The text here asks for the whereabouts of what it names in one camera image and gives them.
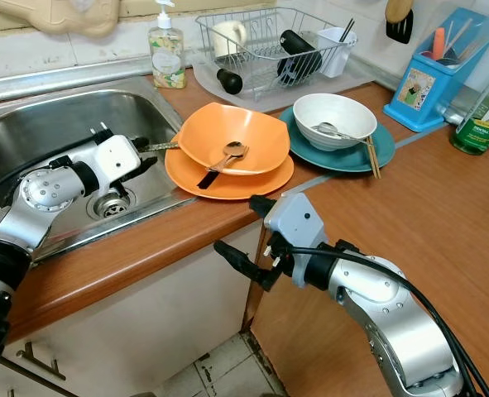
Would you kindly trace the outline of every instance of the blue utensil holder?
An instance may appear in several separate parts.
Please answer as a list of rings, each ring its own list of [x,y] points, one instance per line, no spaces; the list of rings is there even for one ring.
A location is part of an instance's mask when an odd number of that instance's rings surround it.
[[[472,21],[441,60],[426,56],[432,51],[434,33],[417,47],[393,100],[384,107],[385,114],[414,132],[445,124],[444,112],[489,46],[489,17],[482,14],[460,7],[441,26],[448,32],[452,24],[456,35],[468,20]]]

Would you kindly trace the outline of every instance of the kitchen floor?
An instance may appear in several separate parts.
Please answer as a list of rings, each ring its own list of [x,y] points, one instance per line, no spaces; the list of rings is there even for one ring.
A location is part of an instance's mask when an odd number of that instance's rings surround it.
[[[234,335],[154,393],[157,397],[287,396],[250,332]]]

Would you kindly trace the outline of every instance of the bottle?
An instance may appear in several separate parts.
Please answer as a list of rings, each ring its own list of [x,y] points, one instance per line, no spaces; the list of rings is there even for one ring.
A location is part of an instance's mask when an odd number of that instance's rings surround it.
[[[164,88],[184,88],[184,35],[172,27],[165,6],[174,7],[170,0],[156,0],[161,5],[158,15],[158,27],[148,32],[148,42],[151,46],[152,74],[154,85]]]
[[[450,137],[452,145],[469,155],[482,155],[489,148],[489,84],[472,110]]]

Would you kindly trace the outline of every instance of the pump dispenser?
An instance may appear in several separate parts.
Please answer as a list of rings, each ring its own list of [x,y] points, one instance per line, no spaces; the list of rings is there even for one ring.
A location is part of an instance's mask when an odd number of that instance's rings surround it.
[[[184,88],[184,35],[172,27],[165,6],[174,7],[171,0],[156,0],[161,5],[161,14],[157,18],[157,27],[148,32],[151,46],[152,74],[154,85],[163,88]]]

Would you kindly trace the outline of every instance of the stainless steel sink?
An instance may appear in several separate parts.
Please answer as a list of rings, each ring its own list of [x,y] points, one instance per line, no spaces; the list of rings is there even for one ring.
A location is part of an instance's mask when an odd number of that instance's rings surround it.
[[[115,134],[169,141],[182,120],[141,77],[74,88],[0,104],[0,179],[40,155],[90,136],[104,122]],[[123,185],[128,196],[113,189],[102,198],[76,200],[53,224],[37,260],[90,242],[160,211],[192,201],[165,172],[165,152],[143,175]],[[16,178],[0,185],[0,205]]]

